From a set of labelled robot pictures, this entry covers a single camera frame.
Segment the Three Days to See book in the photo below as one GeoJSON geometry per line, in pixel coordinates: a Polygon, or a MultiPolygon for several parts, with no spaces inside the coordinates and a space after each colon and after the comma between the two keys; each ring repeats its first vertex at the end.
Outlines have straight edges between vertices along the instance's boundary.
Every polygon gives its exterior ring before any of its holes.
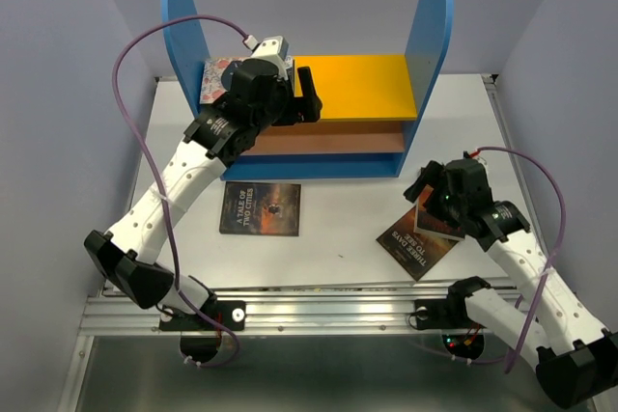
{"type": "Polygon", "coordinates": [[[376,242],[414,281],[419,281],[459,240],[418,232],[416,216],[416,208],[413,207],[383,232],[376,242]]]}

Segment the Edward Tulane book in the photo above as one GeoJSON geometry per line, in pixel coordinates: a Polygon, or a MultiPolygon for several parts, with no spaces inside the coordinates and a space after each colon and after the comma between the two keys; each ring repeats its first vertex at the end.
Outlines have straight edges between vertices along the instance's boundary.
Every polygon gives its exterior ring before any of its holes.
{"type": "Polygon", "coordinates": [[[417,233],[451,239],[455,241],[464,240],[465,234],[461,229],[454,229],[444,222],[435,219],[425,208],[425,203],[433,193],[431,186],[425,186],[416,201],[415,225],[417,233]]]}

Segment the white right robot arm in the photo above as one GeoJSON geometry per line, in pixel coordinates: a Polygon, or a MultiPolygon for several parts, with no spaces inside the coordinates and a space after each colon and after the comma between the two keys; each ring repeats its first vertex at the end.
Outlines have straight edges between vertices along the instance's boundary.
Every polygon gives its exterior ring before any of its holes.
{"type": "Polygon", "coordinates": [[[452,284],[443,299],[417,301],[416,328],[464,329],[477,323],[489,329],[535,371],[545,394],[563,409],[615,387],[616,334],[555,271],[520,210],[493,198],[484,165],[471,157],[430,161],[404,196],[416,202],[426,187],[432,189],[423,204],[427,212],[475,239],[529,309],[522,313],[489,282],[469,277],[452,284]]]}

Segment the Little Women book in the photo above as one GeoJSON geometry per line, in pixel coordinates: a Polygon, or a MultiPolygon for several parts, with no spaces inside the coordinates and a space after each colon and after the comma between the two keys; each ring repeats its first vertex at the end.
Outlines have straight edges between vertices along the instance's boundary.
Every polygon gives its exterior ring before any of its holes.
{"type": "Polygon", "coordinates": [[[204,64],[199,96],[199,107],[213,104],[219,97],[233,88],[236,75],[241,77],[265,74],[277,75],[273,64],[255,64],[248,57],[223,57],[207,59],[204,64]]]}

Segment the A Tale of Two Cities book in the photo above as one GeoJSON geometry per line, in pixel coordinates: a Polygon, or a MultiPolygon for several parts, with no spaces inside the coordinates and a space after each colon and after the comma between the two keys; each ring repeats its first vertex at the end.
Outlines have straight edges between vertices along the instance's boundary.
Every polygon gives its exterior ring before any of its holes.
{"type": "Polygon", "coordinates": [[[219,232],[222,234],[298,236],[301,185],[228,181],[219,232]]]}

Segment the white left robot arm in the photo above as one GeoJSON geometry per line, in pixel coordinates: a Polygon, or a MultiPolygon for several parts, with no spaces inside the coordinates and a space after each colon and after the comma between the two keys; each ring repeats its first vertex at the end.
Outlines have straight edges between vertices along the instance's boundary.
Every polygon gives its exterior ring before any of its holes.
{"type": "Polygon", "coordinates": [[[315,123],[322,102],[311,70],[297,71],[301,94],[281,77],[276,65],[246,59],[232,75],[231,87],[202,108],[184,131],[163,170],[129,212],[107,231],[91,231],[84,245],[101,274],[137,306],[164,305],[181,312],[192,328],[214,320],[214,293],[177,267],[158,264],[161,249],[177,247],[174,227],[201,193],[255,146],[269,127],[315,123]]]}

